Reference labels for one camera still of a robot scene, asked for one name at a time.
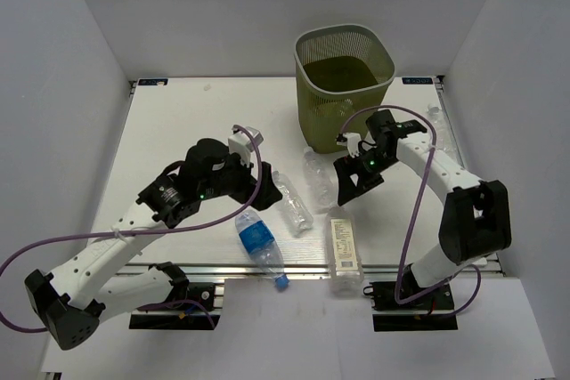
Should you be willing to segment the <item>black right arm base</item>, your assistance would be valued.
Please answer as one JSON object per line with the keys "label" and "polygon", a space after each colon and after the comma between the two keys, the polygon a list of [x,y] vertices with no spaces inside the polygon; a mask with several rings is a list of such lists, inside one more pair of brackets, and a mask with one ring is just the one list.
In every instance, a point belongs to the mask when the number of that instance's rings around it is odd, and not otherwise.
{"label": "black right arm base", "polygon": [[368,282],[362,289],[369,297],[375,332],[436,332],[458,329],[452,291],[449,285],[411,303],[398,304],[394,281]]}

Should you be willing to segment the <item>clear bottle white cap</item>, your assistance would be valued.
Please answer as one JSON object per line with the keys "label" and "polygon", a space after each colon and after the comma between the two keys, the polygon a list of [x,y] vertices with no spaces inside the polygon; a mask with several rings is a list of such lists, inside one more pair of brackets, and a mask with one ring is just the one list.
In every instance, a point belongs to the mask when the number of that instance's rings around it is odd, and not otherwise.
{"label": "clear bottle white cap", "polygon": [[313,116],[319,119],[345,121],[355,113],[354,104],[349,99],[332,101],[319,99],[312,109]]}

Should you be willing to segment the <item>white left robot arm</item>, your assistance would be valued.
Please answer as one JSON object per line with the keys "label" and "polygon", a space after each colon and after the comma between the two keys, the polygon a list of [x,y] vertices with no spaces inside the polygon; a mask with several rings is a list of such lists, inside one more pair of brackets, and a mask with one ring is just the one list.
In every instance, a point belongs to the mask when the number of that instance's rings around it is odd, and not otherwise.
{"label": "white left robot arm", "polygon": [[35,270],[26,277],[32,309],[62,350],[78,347],[104,321],[124,312],[188,304],[189,280],[171,262],[133,277],[115,275],[204,202],[228,197],[263,211],[280,201],[272,168],[259,156],[262,140],[249,127],[234,128],[227,142],[199,140],[184,160],[167,166],[138,194],[108,237],[47,273]]}

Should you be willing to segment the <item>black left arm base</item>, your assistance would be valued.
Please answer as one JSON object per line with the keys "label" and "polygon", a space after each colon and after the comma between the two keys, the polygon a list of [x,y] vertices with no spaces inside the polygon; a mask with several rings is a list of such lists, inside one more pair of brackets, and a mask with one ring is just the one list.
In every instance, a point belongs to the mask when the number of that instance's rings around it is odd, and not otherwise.
{"label": "black left arm base", "polygon": [[169,297],[165,306],[150,311],[134,311],[130,330],[212,331],[217,326],[224,296],[224,279],[190,276],[185,299]]}

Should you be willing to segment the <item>blue label water bottle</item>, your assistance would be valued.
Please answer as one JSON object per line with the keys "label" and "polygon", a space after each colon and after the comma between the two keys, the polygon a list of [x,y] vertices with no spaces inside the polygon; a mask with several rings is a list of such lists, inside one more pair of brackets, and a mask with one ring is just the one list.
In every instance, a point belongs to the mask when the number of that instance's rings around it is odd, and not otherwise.
{"label": "blue label water bottle", "polygon": [[240,241],[250,260],[271,279],[279,291],[289,286],[281,250],[265,222],[257,212],[245,210],[235,218]]}

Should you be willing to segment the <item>square bottle yellow label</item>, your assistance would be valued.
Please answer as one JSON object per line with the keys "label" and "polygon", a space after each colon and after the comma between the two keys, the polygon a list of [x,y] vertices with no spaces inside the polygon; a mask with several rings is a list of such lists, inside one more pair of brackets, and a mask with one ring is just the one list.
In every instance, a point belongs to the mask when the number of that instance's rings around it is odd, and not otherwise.
{"label": "square bottle yellow label", "polygon": [[332,207],[325,217],[324,237],[331,292],[338,297],[357,295],[364,274],[352,216],[342,207]]}

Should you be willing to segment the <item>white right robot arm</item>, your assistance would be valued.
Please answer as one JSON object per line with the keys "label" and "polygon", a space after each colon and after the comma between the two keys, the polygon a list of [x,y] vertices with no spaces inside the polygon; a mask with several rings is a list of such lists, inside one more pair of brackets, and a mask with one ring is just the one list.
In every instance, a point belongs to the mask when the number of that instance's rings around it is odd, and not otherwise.
{"label": "white right robot arm", "polygon": [[[373,106],[366,111],[368,134],[361,137],[343,125],[337,143],[346,148],[334,168],[340,206],[375,189],[391,166],[403,164],[420,179],[411,219],[403,242],[395,284],[395,302],[420,308],[435,290],[475,261],[510,246],[509,195],[505,185],[472,174],[437,148],[435,127],[414,113],[398,122],[395,106]],[[419,209],[426,190],[443,205],[437,243],[414,263],[407,263]]]}

